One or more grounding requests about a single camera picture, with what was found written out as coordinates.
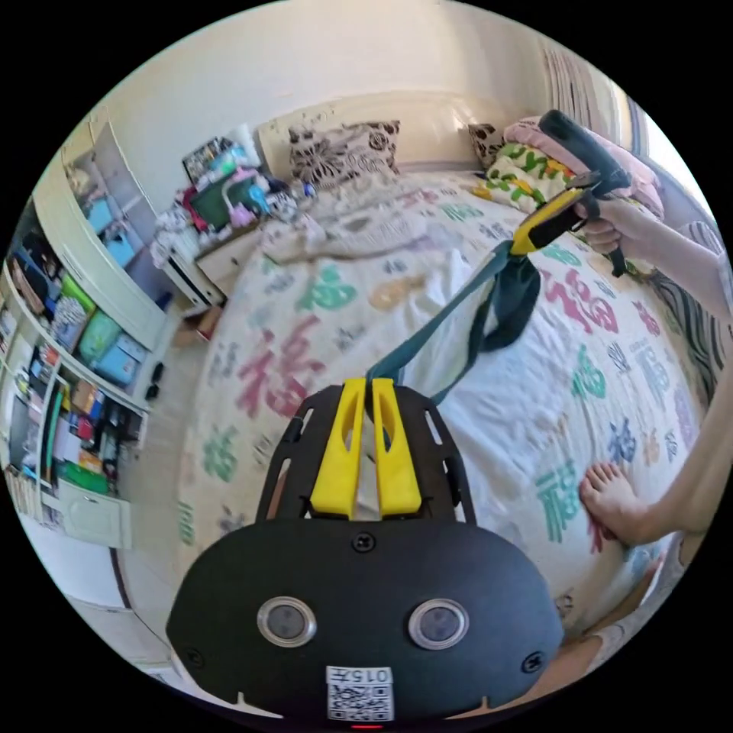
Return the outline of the person's right hand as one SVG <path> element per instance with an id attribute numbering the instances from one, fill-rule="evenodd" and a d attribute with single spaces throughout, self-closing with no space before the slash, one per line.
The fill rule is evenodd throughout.
<path id="1" fill-rule="evenodd" d="M 603 255 L 611 255 L 628 245 L 628 214 L 632 207 L 622 199 L 597 202 L 598 214 L 591 215 L 585 205 L 577 204 L 575 211 L 585 219 L 583 236 L 591 248 Z"/>

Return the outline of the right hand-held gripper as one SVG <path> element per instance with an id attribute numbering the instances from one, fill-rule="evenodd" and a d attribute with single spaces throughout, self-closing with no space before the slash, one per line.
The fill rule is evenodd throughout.
<path id="1" fill-rule="evenodd" d="M 577 231 L 600 219 L 599 201 L 629 185 L 621 169 L 592 171 L 576 176 L 567 189 L 532 212 L 516 228 L 509 248 L 514 257 L 527 256 L 552 244 L 562 234 Z M 577 213 L 576 206 L 582 209 Z"/>

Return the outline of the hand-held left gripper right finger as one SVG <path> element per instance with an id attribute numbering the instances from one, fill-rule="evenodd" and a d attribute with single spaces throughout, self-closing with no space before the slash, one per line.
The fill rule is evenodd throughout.
<path id="1" fill-rule="evenodd" d="M 372 381 L 376 487 L 381 514 L 416 514 L 422 497 L 394 382 Z"/>

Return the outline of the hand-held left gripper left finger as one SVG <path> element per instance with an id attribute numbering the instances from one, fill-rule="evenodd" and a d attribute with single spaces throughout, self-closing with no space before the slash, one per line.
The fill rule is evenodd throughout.
<path id="1" fill-rule="evenodd" d="M 355 512 L 366 390 L 364 377 L 348 379 L 341 387 L 310 496 L 313 514 Z"/>

